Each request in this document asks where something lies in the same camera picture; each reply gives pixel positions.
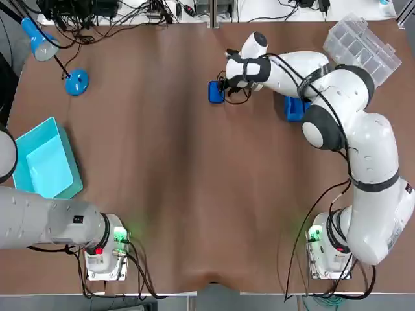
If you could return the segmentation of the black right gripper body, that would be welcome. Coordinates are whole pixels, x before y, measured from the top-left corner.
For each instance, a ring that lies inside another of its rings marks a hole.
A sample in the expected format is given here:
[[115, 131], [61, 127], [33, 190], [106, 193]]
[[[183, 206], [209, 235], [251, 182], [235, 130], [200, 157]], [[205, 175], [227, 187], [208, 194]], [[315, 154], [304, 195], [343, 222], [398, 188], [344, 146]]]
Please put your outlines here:
[[233, 85], [227, 78], [224, 78], [223, 80], [223, 90], [225, 92], [225, 95], [228, 97], [231, 97], [232, 94], [240, 92], [242, 88]]

